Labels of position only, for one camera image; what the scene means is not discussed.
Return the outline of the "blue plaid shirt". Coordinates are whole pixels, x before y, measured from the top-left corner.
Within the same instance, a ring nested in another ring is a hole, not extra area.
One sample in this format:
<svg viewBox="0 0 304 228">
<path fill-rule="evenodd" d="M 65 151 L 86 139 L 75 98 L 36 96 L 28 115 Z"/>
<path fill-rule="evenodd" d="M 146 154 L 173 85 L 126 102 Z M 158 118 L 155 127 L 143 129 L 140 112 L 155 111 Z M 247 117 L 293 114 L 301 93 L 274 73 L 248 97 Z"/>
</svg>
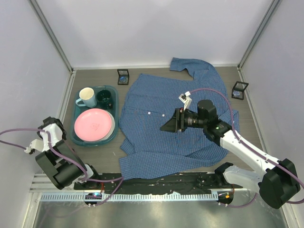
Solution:
<svg viewBox="0 0 304 228">
<path fill-rule="evenodd" d="M 219 118 L 239 129 L 239 113 L 229 109 L 226 87 L 213 65 L 198 59 L 174 58 L 170 69 L 187 70 L 192 80 L 140 74 L 126 94 L 119 120 L 125 135 L 121 149 L 126 156 L 119 160 L 125 180 L 154 179 L 213 166 L 227 155 L 228 151 L 209 141 L 201 129 L 177 133 L 160 130 L 175 109 L 183 107 L 179 100 L 182 93 L 191 93 L 190 110 L 196 111 L 202 99 L 211 100 Z"/>
</svg>

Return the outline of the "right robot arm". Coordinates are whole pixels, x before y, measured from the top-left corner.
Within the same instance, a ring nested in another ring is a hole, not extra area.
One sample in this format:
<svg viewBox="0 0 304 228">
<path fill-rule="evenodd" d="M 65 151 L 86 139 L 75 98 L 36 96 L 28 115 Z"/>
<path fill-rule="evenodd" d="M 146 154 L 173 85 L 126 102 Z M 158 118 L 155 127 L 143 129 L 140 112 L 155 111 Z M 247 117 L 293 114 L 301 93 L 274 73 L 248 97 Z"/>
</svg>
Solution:
<svg viewBox="0 0 304 228">
<path fill-rule="evenodd" d="M 214 181 L 224 188 L 236 184 L 259 194 L 264 202 L 279 209 L 300 191 L 301 183 L 295 165 L 288 159 L 282 161 L 264 153 L 237 133 L 233 126 L 220 120 L 216 107 L 210 100 L 201 100 L 197 112 L 177 108 L 161 131 L 184 132 L 188 127 L 200 128 L 210 141 L 227 149 L 244 161 L 252 171 L 225 163 L 216 169 Z"/>
</svg>

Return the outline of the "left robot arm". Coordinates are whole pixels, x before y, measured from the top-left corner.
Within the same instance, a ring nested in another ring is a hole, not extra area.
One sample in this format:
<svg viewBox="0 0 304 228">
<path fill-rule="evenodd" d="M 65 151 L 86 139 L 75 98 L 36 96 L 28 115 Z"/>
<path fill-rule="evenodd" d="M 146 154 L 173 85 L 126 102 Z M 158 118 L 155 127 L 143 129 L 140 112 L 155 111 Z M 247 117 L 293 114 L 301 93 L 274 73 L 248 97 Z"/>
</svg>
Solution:
<svg viewBox="0 0 304 228">
<path fill-rule="evenodd" d="M 101 187 L 101 177 L 93 166 L 81 161 L 75 151 L 67 145 L 67 132 L 61 121 L 47 117 L 38 127 L 35 139 L 30 143 L 32 152 L 39 151 L 36 163 L 56 188 L 80 185 L 84 189 Z"/>
</svg>

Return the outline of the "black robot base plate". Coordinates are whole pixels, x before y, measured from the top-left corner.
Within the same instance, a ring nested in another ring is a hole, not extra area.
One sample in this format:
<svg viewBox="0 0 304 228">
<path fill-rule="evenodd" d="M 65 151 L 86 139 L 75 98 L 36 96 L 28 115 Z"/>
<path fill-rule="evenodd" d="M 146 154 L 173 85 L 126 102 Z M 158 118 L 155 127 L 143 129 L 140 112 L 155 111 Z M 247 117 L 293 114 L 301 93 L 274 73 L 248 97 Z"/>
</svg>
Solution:
<svg viewBox="0 0 304 228">
<path fill-rule="evenodd" d="M 216 181 L 214 173 L 180 172 L 156 179 L 130 179 L 122 182 L 117 194 L 163 195 L 173 192 L 182 195 L 209 194 L 212 189 L 240 188 L 238 185 Z"/>
</svg>

